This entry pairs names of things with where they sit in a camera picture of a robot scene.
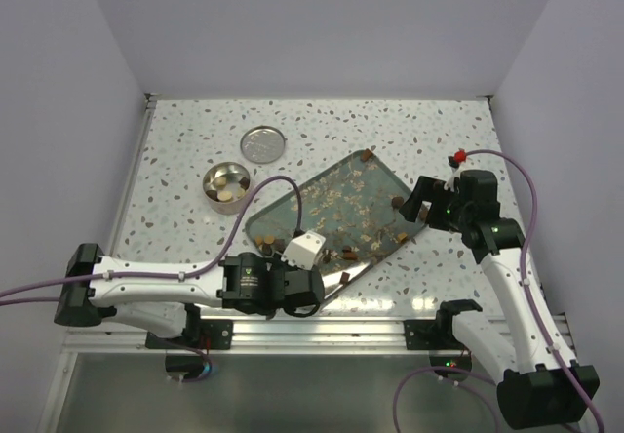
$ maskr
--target terrazzo surface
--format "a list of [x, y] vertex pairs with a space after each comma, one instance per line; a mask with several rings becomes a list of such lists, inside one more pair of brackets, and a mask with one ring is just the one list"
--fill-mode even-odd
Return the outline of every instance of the terrazzo surface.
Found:
[[[241, 136], [258, 125], [277, 127], [287, 138], [274, 163], [255, 165], [240, 151]], [[420, 175], [447, 179], [446, 158], [460, 147], [499, 149], [486, 101], [158, 101], [114, 254], [151, 262], [215, 256], [235, 219], [214, 212], [202, 191], [204, 173], [219, 162], [245, 165], [253, 185], [274, 175], [304, 183], [347, 154], [370, 148], [412, 189]], [[473, 167], [496, 173], [502, 214], [520, 219], [503, 161], [481, 155]], [[249, 217], [289, 188], [267, 186]], [[253, 249], [241, 229], [230, 254]], [[461, 298], [473, 298], [489, 316], [502, 315], [459, 234], [426, 229], [315, 317], [430, 317], [440, 302]]]

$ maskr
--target glass tray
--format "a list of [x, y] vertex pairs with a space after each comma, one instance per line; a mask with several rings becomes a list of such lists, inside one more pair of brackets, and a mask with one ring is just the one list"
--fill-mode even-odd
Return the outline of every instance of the glass tray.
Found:
[[[321, 275], [336, 274], [358, 267], [358, 273], [379, 264], [397, 251], [398, 236], [407, 233], [405, 243], [424, 228], [421, 221], [409, 223], [390, 204], [393, 197], [407, 199], [410, 189], [373, 155], [367, 162], [356, 151], [300, 186], [303, 199], [303, 230], [326, 237], [331, 251], [328, 263], [319, 263]], [[286, 244], [296, 222], [294, 192], [278, 199], [251, 216], [245, 231], [255, 236], [273, 235]], [[342, 250], [351, 247], [358, 260], [345, 260]]]

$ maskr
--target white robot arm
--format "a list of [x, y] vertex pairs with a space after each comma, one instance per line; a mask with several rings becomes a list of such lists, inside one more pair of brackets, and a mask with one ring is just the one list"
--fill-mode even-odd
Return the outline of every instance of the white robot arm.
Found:
[[280, 308], [300, 316], [298, 308], [313, 306], [303, 315], [309, 316], [329, 290], [316, 267], [324, 243], [323, 236], [308, 231], [293, 238], [282, 255], [241, 253], [205, 272], [209, 262], [129, 262], [104, 256], [98, 245], [81, 245], [67, 275], [103, 278], [64, 285], [55, 322], [74, 327], [116, 322], [175, 339], [196, 325], [195, 305], [268, 317]]
[[459, 169], [453, 157], [449, 162], [455, 169], [451, 180], [420, 177], [399, 212], [415, 221], [422, 203], [430, 203], [429, 227], [461, 234], [496, 292], [514, 345], [490, 326], [472, 300], [443, 302], [435, 322], [419, 336], [438, 347], [470, 350], [496, 383], [498, 406], [512, 428], [577, 422], [587, 406], [566, 370], [590, 398], [598, 390], [598, 375], [593, 366], [577, 363], [558, 333], [532, 267], [527, 266], [525, 278], [521, 275], [525, 237], [514, 220], [500, 217], [496, 176]]

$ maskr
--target round metal lid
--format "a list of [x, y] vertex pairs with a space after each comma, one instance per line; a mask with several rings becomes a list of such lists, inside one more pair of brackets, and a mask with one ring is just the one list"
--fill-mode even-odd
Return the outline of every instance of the round metal lid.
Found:
[[241, 138], [241, 151], [254, 163], [271, 163], [284, 153], [286, 139], [279, 129], [257, 126]]

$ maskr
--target white enclosure wall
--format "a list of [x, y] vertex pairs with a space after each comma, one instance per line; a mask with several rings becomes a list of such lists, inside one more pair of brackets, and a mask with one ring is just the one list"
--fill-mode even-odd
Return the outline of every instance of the white enclosure wall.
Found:
[[547, 0], [98, 0], [144, 92], [493, 94]]
[[[143, 100], [96, 0], [0, 0], [3, 290], [62, 277], [79, 243], [105, 244]], [[50, 303], [1, 309], [0, 428], [34, 431], [62, 329]]]
[[624, 0], [550, 0], [493, 103], [503, 149], [533, 173], [532, 249], [551, 306], [565, 311], [580, 359], [601, 377], [609, 431], [624, 421], [623, 9]]

